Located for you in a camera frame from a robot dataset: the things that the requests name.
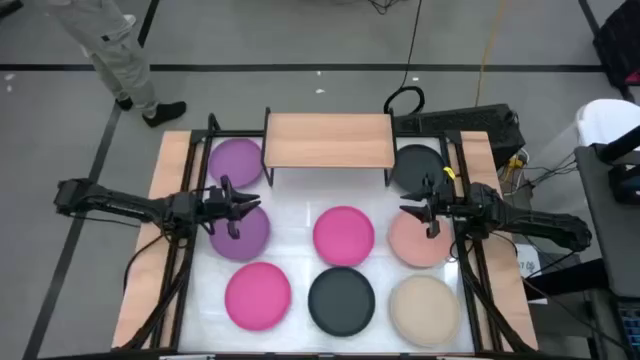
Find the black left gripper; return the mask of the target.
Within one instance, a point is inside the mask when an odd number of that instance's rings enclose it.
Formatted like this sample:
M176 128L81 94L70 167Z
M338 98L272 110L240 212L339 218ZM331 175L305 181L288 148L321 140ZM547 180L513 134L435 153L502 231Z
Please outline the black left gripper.
M215 222L226 219L228 234L232 239L239 239L240 231L236 222L241 221L261 204L258 200L260 196L236 191L227 175L220 178L219 186L211 186L208 191L209 197L198 210L199 224L209 235L214 235Z

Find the dark grey round plate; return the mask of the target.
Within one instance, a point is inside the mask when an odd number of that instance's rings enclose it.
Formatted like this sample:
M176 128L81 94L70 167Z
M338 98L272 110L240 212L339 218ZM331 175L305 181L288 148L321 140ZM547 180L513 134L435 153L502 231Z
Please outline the dark grey round plate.
M397 152L393 181L405 194L418 192L424 183L439 192L445 182L444 167L443 158L432 148L407 145Z
M314 323L325 333L349 337L370 323L376 307L367 278L350 267L332 267L312 282L307 305Z

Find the purple round plate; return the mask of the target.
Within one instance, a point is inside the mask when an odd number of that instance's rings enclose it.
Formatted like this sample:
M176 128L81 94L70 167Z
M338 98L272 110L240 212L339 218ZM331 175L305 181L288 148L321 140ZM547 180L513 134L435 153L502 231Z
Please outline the purple round plate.
M211 151L207 170L216 185L226 176L236 189L252 186L263 175L261 149L248 138L224 140Z
M215 233L209 236L212 248L222 257L234 261L249 261L262 254L270 237L270 221L266 212L257 207L241 221L235 223L239 238L228 233L228 221L222 219L214 224Z

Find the salmon round plate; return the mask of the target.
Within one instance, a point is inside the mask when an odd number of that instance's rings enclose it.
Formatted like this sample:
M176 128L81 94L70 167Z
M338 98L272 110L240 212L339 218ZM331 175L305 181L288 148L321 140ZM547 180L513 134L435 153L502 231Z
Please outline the salmon round plate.
M435 238L427 237L428 225L399 212L391 222L388 242L394 254L406 264L428 268L439 265L449 257L453 242L450 221L438 217L440 232Z

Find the pink round plate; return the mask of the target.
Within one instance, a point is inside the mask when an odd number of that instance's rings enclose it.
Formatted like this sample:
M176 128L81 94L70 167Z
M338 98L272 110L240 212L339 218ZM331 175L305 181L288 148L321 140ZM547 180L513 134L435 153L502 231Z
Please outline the pink round plate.
M225 309L240 328L264 331L276 326L291 304L291 285L285 273L267 262L243 266L225 289Z
M358 266L370 254L375 230L369 217L351 206L326 210L316 220L313 243L318 255L334 266Z

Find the beige round plate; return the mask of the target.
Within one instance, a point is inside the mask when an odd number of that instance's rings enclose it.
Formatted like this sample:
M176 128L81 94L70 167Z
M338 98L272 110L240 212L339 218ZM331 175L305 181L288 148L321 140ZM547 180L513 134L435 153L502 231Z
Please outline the beige round plate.
M421 347L451 342L461 322L459 301L449 286L429 275L398 283L389 298L391 321L408 342Z

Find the wooden shelf with black legs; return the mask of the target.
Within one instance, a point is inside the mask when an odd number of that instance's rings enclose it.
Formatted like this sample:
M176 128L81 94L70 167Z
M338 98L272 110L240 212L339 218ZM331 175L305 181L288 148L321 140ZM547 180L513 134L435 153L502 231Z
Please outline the wooden shelf with black legs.
M397 158L394 115L276 113L265 109L261 165L272 185L280 168L380 169L391 184Z

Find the white glossy table mat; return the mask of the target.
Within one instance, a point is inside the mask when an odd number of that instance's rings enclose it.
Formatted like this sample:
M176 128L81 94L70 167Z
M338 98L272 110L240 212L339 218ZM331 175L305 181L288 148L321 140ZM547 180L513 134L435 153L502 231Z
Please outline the white glossy table mat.
M459 302L466 301L459 267L442 261L425 269L410 267L391 250L387 234L403 200L396 187L384 184L376 169L278 169L274 182L249 187L261 198L271 222L271 236L260 260L278 266L292 286L292 303L284 319L265 331L236 326L226 313L224 293L241 263L219 255L204 231L197 235L178 349L182 353L421 353L423 347L404 339L389 316L389 296L403 279L425 274L444 283ZM315 251L316 219L334 206L364 212L375 229L371 254L357 266L375 292L369 325L350 337L334 337L313 322L307 296L313 280L328 265Z

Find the white paper label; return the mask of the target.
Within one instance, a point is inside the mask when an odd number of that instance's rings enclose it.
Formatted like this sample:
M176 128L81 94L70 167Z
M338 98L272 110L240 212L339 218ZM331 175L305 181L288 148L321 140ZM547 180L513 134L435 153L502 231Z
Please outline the white paper label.
M534 275L541 269L538 252L531 245L517 244L517 260L522 277Z

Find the person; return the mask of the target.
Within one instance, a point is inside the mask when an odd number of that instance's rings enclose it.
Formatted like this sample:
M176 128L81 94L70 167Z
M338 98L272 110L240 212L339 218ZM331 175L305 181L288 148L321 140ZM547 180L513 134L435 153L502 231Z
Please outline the person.
M152 128L185 114L185 102L158 100L133 25L113 0L46 0L46 5L48 13L86 50L121 110L137 109Z

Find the grey side desk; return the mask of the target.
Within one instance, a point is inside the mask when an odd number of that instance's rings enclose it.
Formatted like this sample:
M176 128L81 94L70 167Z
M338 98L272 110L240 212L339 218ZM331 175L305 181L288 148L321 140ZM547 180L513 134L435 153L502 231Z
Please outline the grey side desk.
M609 186L610 166L592 147L574 150L611 290L640 298L640 205L617 202Z

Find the white plastic container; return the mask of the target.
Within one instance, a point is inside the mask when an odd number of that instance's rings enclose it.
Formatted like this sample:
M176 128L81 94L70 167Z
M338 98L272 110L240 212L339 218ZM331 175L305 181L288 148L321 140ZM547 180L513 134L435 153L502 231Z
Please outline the white plastic container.
M607 144L640 125L640 106L617 99L598 99L576 113L578 143Z

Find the black desk equipment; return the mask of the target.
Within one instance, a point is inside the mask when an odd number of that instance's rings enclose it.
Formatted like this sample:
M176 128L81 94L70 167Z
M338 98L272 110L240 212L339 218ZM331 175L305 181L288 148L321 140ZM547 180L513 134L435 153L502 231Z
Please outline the black desk equipment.
M640 206L640 165L616 164L639 146L640 125L608 144L593 145L599 160L612 166L608 171L608 182L618 203Z

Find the laptop keyboard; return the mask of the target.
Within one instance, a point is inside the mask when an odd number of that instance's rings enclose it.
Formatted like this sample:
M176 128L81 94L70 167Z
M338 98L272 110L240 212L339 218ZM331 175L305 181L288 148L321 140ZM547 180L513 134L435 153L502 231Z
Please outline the laptop keyboard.
M618 301L617 313L626 341L640 354L640 302Z

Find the black fabric bag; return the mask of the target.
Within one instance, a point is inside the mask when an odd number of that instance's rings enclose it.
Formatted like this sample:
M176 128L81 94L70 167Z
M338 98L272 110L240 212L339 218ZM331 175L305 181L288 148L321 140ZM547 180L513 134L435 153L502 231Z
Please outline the black fabric bag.
M605 22L594 25L593 45L610 85L624 100L640 101L640 0L624 0Z

